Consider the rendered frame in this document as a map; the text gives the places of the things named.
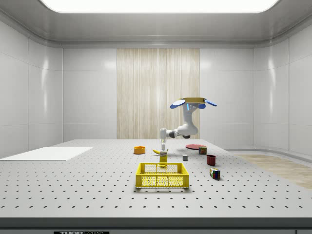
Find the drone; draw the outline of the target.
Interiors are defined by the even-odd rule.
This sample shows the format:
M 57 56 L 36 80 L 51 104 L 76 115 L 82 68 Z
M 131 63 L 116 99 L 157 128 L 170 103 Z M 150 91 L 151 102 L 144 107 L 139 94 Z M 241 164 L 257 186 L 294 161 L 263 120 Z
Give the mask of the drone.
M 216 104 L 209 102 L 208 100 L 206 100 L 205 98 L 202 98 L 202 97 L 185 97 L 185 98 L 181 98 L 181 99 L 175 101 L 173 104 L 171 104 L 170 108 L 174 109 L 174 108 L 181 106 L 185 103 L 198 104 L 199 109 L 204 109 L 206 107 L 205 106 L 206 103 L 209 105 L 215 106 L 215 107 L 217 106 Z

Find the yellow basket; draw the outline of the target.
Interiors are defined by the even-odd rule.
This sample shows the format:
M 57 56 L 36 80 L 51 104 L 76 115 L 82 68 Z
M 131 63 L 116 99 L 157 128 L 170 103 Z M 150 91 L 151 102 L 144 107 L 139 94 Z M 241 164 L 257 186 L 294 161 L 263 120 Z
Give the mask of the yellow basket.
M 183 163 L 141 162 L 136 171 L 137 188 L 189 188 Z

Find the yellow and white box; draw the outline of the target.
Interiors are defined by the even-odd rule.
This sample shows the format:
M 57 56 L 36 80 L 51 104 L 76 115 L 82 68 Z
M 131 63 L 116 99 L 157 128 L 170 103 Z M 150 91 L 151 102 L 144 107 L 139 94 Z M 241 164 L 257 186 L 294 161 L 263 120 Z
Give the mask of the yellow and white box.
M 160 154 L 159 154 L 159 163 L 160 163 L 160 167 L 161 167 L 161 168 L 165 168 L 165 167 L 166 167 L 166 163 L 167 163 L 167 152 L 168 152 L 168 151 L 160 151 Z

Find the white board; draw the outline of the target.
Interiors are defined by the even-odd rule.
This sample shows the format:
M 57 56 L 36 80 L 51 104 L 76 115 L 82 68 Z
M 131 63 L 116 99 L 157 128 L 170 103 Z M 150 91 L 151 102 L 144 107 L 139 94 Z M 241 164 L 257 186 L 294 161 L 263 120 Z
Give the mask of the white board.
M 43 147 L 1 158 L 0 161 L 68 161 L 91 149 L 92 147 Z

